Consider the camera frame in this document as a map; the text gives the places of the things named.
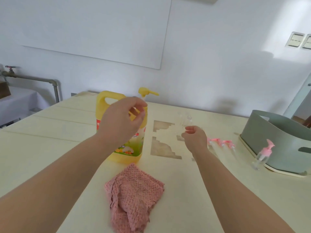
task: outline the table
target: table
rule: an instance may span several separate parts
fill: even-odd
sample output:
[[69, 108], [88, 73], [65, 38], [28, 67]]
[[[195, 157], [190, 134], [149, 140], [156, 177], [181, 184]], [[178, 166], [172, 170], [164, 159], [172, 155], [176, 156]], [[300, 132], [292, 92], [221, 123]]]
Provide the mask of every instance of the table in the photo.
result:
[[49, 106], [44, 98], [34, 90], [9, 88], [11, 95], [0, 99], [0, 126], [31, 115], [31, 109], [45, 109]]
[[[95, 93], [83, 92], [0, 131], [0, 196], [12, 190], [96, 131]], [[247, 118], [148, 102], [143, 155], [139, 168], [165, 183], [165, 192], [151, 211], [146, 233], [223, 232], [198, 167], [184, 142], [176, 139], [177, 113], [189, 113], [211, 138], [233, 140], [230, 150], [214, 144], [221, 162], [251, 191], [276, 211], [297, 233], [311, 229], [311, 176], [297, 178], [255, 171], [253, 157], [238, 139]], [[172, 123], [153, 131], [154, 121]], [[179, 158], [150, 155], [153, 137], [169, 145]], [[103, 162], [84, 190], [59, 233], [113, 232], [104, 183], [126, 166]]]

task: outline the small pump bottle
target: small pump bottle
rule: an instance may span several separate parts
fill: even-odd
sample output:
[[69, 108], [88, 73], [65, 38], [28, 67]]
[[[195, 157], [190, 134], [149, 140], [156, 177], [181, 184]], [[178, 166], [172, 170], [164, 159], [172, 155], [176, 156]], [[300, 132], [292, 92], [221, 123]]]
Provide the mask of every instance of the small pump bottle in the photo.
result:
[[256, 156], [256, 160], [252, 162], [252, 167], [255, 170], [259, 170], [259, 165], [264, 165], [268, 161], [272, 153], [271, 148], [274, 146], [274, 144], [269, 139], [267, 139], [267, 142], [268, 142], [268, 146], [263, 148]]

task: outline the yellow jug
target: yellow jug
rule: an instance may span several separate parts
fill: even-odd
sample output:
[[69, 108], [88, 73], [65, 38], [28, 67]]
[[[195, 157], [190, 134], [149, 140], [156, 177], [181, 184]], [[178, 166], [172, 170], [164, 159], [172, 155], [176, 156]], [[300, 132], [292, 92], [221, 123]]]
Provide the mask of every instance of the yellow jug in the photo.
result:
[[[145, 96], [149, 93], [159, 95], [156, 92], [150, 91], [147, 88], [140, 88], [138, 90], [138, 93], [142, 95], [142, 99], [145, 99]], [[121, 100], [125, 98], [126, 96], [120, 93], [116, 92], [110, 92], [110, 91], [103, 91], [98, 94], [96, 98], [96, 123], [97, 123], [97, 130], [99, 128], [100, 120], [103, 117], [103, 114], [105, 113], [106, 109], [110, 106], [105, 101], [106, 98], [112, 98], [116, 100]], [[148, 107], [144, 108], [145, 110], [145, 118], [142, 122], [142, 125], [138, 129], [137, 133], [124, 145], [117, 148], [107, 159], [112, 160], [115, 162], [120, 162], [124, 164], [130, 164], [130, 163], [136, 163], [140, 160], [142, 156], [142, 147], [144, 144], [144, 137], [145, 137], [145, 131], [146, 131], [146, 125], [147, 125], [147, 117], [148, 117]], [[134, 120], [135, 116], [131, 114], [130, 119]]]

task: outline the switch plate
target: switch plate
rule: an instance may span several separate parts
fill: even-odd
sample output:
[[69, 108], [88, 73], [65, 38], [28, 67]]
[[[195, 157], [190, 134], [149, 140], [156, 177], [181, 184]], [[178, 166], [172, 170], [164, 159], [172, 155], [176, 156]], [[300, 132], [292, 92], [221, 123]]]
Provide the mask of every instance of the switch plate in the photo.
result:
[[306, 36], [306, 39], [302, 43], [302, 48], [311, 50], [311, 34]]
[[299, 47], [304, 39], [304, 33], [292, 32], [290, 38], [288, 39], [286, 46]]

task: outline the metal pipe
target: metal pipe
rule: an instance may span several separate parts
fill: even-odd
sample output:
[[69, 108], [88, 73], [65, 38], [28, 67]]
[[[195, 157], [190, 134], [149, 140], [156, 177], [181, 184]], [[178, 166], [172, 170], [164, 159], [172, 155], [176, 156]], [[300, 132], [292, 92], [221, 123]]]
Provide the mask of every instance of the metal pipe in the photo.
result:
[[32, 77], [32, 76], [22, 76], [22, 75], [17, 75], [17, 74], [10, 74], [8, 72], [2, 72], [2, 76], [5, 77], [12, 77], [12, 78], [23, 78], [23, 79], [29, 79], [29, 80], [35, 80], [35, 81], [40, 81], [40, 82], [46, 82], [46, 83], [51, 83], [54, 87], [54, 93], [55, 93], [55, 100], [56, 103], [59, 102], [59, 96], [58, 96], [58, 90], [57, 90], [57, 81], [53, 79], [45, 79], [45, 78], [37, 78], [37, 77]]

